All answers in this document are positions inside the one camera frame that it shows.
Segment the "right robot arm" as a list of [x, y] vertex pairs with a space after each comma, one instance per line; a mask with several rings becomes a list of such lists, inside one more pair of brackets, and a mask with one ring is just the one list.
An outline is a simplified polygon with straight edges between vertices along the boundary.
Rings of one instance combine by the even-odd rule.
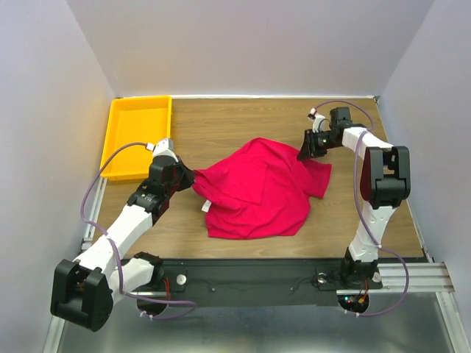
[[298, 160], [323, 157], [330, 149], [354, 152], [354, 200], [360, 221], [339, 268], [340, 283], [355, 287], [374, 279], [378, 252], [390, 218], [411, 192], [410, 155], [405, 146], [393, 146], [356, 124], [350, 109], [336, 107], [326, 118], [315, 107], [308, 118]]

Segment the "red t shirt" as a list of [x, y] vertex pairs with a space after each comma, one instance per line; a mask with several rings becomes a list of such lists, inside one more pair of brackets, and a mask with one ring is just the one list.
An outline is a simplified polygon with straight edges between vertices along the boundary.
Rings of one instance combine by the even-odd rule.
[[192, 186], [205, 200], [208, 236], [254, 240], [294, 236], [306, 222], [312, 197], [323, 199], [332, 166], [297, 159], [298, 151], [266, 138], [195, 172]]

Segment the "aluminium frame rail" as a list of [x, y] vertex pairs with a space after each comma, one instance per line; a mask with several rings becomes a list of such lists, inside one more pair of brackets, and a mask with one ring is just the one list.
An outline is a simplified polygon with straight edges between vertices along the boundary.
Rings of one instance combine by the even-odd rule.
[[[402, 293], [406, 286], [406, 272], [402, 264], [384, 263], [378, 266], [383, 289]], [[453, 293], [455, 288], [444, 263], [409, 263], [409, 293]]]

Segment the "white knob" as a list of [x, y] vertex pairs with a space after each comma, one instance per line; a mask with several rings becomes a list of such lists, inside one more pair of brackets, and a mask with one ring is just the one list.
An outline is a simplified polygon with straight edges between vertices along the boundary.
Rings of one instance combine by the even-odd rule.
[[178, 285], [184, 285], [186, 283], [186, 276], [183, 274], [179, 274], [176, 278], [176, 282]]

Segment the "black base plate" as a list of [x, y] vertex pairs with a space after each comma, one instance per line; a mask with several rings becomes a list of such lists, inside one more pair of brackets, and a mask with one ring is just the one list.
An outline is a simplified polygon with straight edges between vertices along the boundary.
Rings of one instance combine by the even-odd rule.
[[[363, 284], [340, 283], [340, 259], [161, 261], [158, 279], [132, 290], [140, 302], [149, 297], [197, 307], [335, 306], [340, 290], [355, 294], [382, 287], [378, 268]], [[319, 273], [327, 275], [323, 285], [316, 280]], [[179, 274], [186, 276], [184, 285], [176, 282]]]

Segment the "yellow plastic tray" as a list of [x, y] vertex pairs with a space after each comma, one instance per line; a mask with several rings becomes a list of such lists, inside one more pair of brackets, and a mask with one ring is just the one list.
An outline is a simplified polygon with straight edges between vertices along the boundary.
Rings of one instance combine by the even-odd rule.
[[[104, 165], [113, 152], [128, 143], [157, 143], [163, 138], [169, 138], [171, 106], [170, 96], [112, 100], [100, 165]], [[150, 151], [143, 146], [131, 146], [120, 151], [101, 176], [111, 181], [144, 179], [151, 161]]]

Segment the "left aluminium side rail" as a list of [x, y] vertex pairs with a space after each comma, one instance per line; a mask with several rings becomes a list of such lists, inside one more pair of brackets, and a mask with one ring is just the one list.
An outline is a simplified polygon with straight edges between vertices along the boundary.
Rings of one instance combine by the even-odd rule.
[[[103, 177], [100, 177], [96, 183], [96, 187], [93, 189], [93, 193], [91, 194], [93, 196], [93, 203], [91, 204], [89, 219], [92, 220], [92, 222], [96, 223], [98, 221], [106, 185], [107, 180]], [[80, 252], [84, 252], [85, 250], [88, 250], [91, 247], [95, 232], [96, 229], [93, 225], [86, 224]]]

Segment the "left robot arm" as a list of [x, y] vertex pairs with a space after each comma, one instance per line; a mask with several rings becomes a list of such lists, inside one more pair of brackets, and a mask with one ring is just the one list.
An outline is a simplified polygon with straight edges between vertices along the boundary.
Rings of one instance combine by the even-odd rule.
[[105, 233], [74, 260], [62, 260], [56, 266], [51, 314], [95, 332], [132, 290], [142, 285], [159, 288], [164, 274], [159, 257], [143, 253], [126, 264], [121, 260], [167, 211], [171, 197], [193, 182], [194, 172], [174, 152], [155, 154], [148, 177]]

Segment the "silver knob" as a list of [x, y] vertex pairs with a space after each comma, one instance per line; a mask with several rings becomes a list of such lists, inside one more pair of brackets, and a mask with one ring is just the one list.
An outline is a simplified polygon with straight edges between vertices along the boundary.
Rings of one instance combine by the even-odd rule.
[[317, 274], [316, 280], [319, 284], [323, 285], [327, 282], [327, 275], [325, 273]]

